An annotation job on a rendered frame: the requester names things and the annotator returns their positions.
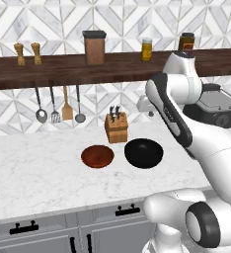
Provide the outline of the metal ladle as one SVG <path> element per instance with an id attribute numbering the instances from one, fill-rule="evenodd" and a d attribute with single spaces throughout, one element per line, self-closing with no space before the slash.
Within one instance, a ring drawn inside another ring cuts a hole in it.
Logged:
<path id="1" fill-rule="evenodd" d="M 77 95 L 77 102 L 80 102 L 79 86 L 76 86 L 76 95 Z M 83 123 L 86 121 L 86 116 L 81 113 L 81 110 L 78 110 L 78 114 L 75 116 L 75 121 L 77 123 Z"/>

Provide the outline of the wooden knife block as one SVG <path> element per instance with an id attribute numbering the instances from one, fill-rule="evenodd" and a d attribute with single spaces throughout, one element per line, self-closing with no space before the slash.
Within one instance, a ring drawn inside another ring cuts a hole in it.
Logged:
<path id="1" fill-rule="evenodd" d="M 105 131 L 109 143 L 127 142 L 127 129 L 128 122 L 125 112 L 121 112 L 114 120 L 110 115 L 106 116 Z"/>

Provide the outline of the dark brown jar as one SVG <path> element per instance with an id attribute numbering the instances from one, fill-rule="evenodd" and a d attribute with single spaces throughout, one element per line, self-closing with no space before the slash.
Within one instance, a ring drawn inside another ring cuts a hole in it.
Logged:
<path id="1" fill-rule="evenodd" d="M 179 41 L 179 50 L 192 50 L 194 46 L 194 33 L 182 33 Z"/>

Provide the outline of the wooden spatula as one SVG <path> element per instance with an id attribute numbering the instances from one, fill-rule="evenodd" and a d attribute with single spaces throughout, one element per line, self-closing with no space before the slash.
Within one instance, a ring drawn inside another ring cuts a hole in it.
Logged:
<path id="1" fill-rule="evenodd" d="M 73 119 L 73 108 L 68 104 L 68 97 L 67 97 L 67 88 L 63 87 L 64 93 L 64 105 L 62 107 L 62 118 L 67 120 Z"/>

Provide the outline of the grey cabinet door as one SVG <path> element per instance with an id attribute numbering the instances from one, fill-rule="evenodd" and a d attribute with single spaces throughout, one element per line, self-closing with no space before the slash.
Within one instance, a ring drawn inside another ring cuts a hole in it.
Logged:
<path id="1" fill-rule="evenodd" d="M 72 253 L 70 237 L 75 238 L 77 253 L 81 253 L 76 228 L 0 240 L 0 253 Z"/>
<path id="2" fill-rule="evenodd" d="M 147 219 L 128 224 L 82 226 L 83 253 L 88 253 L 87 234 L 92 235 L 93 253 L 142 253 L 154 230 L 155 225 Z"/>

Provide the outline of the black bowl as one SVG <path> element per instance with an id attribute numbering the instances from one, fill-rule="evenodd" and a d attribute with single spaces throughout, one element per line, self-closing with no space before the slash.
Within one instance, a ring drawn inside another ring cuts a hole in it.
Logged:
<path id="1" fill-rule="evenodd" d="M 150 169 L 158 165 L 163 154 L 162 146 L 148 138 L 133 139 L 124 147 L 126 160 L 134 167 L 141 169 Z"/>

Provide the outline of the black and grey countertop appliance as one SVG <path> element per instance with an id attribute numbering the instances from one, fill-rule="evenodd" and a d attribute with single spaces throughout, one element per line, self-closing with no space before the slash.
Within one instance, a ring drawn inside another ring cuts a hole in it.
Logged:
<path id="1" fill-rule="evenodd" d="M 231 95 L 218 84 L 203 84 L 198 101 L 185 105 L 183 113 L 200 123 L 231 128 Z"/>

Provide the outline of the grey drawer front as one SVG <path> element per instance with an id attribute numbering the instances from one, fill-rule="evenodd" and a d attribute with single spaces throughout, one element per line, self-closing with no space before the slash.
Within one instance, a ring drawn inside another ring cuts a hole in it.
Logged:
<path id="1" fill-rule="evenodd" d="M 129 209 L 131 204 L 135 204 L 137 208 L 140 208 L 139 213 L 128 214 L 123 216 L 116 216 L 115 211 L 118 206 L 121 206 L 123 210 Z M 130 202 L 127 204 L 116 204 L 115 206 L 96 208 L 87 211 L 78 212 L 78 223 L 80 226 L 97 225 L 97 224 L 128 224 L 138 221 L 146 221 L 146 217 L 143 213 L 142 202 Z"/>
<path id="2" fill-rule="evenodd" d="M 21 226 L 28 226 L 34 220 L 39 225 L 36 231 L 11 235 L 9 230 L 17 223 Z M 4 220 L 0 223 L 0 240 L 14 239 L 22 236 L 39 235 L 47 232 L 60 231 L 64 229 L 76 228 L 78 232 L 77 213 L 56 214 L 43 217 L 29 217 L 26 219 Z"/>

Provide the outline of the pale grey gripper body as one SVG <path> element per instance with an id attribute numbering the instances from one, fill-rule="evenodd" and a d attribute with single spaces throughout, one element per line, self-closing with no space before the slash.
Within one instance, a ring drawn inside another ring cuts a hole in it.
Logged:
<path id="1" fill-rule="evenodd" d="M 136 108 L 141 113 L 150 113 L 154 111 L 153 104 L 149 101 L 148 97 L 145 94 L 142 94 L 139 97 Z"/>

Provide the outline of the metal slotted spatula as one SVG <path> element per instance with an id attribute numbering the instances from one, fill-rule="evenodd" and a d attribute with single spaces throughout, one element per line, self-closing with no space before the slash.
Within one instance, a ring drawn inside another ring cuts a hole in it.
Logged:
<path id="1" fill-rule="evenodd" d="M 52 106 L 55 107 L 53 89 L 49 88 L 49 91 L 50 91 Z M 60 114 L 56 110 L 53 110 L 51 113 L 51 122 L 53 124 L 60 122 Z"/>

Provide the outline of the yellow jar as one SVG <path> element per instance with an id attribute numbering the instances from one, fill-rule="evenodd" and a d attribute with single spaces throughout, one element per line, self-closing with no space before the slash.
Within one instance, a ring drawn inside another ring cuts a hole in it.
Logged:
<path id="1" fill-rule="evenodd" d="M 150 61 L 151 60 L 151 52 L 152 52 L 152 40 L 151 39 L 143 39 L 142 40 L 142 48 L 141 48 L 141 60 L 142 61 Z"/>

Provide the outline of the dark wooden wall shelf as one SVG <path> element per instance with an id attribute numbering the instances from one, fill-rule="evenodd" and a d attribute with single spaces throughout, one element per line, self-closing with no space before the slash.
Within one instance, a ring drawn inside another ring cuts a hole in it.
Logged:
<path id="1" fill-rule="evenodd" d="M 194 53 L 200 77 L 231 75 L 231 48 L 199 49 Z M 86 64 L 83 54 L 44 55 L 36 65 L 31 56 L 20 65 L 15 56 L 0 57 L 0 90 L 144 81 L 160 72 L 168 51 L 154 51 L 149 62 L 138 52 L 108 53 L 101 66 Z"/>

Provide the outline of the wooden pepper mill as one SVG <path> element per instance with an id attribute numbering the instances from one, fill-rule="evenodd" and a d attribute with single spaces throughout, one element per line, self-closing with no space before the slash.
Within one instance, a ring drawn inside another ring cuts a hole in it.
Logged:
<path id="1" fill-rule="evenodd" d="M 40 44 L 37 42 L 33 42 L 31 44 L 32 50 L 35 54 L 35 64 L 41 64 L 41 57 L 40 57 Z"/>
<path id="2" fill-rule="evenodd" d="M 26 62 L 25 62 L 25 58 L 23 56 L 23 45 L 21 43 L 15 43 L 14 44 L 14 49 L 18 55 L 18 64 L 19 65 L 25 65 Z"/>

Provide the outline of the metal hanging spoon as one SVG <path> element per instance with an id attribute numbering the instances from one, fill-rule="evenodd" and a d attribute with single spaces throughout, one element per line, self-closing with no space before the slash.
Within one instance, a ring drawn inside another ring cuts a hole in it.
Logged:
<path id="1" fill-rule="evenodd" d="M 44 124 L 47 121 L 47 112 L 41 107 L 40 97 L 39 97 L 39 88 L 36 87 L 35 90 L 36 90 L 37 101 L 38 101 L 38 110 L 36 112 L 36 117 L 37 117 L 37 120 L 41 124 Z"/>

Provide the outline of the brown canister with black lid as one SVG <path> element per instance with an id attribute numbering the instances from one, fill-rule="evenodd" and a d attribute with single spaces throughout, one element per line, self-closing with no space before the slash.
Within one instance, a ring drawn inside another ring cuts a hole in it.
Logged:
<path id="1" fill-rule="evenodd" d="M 86 63 L 88 65 L 105 64 L 105 38 L 104 31 L 83 31 Z"/>

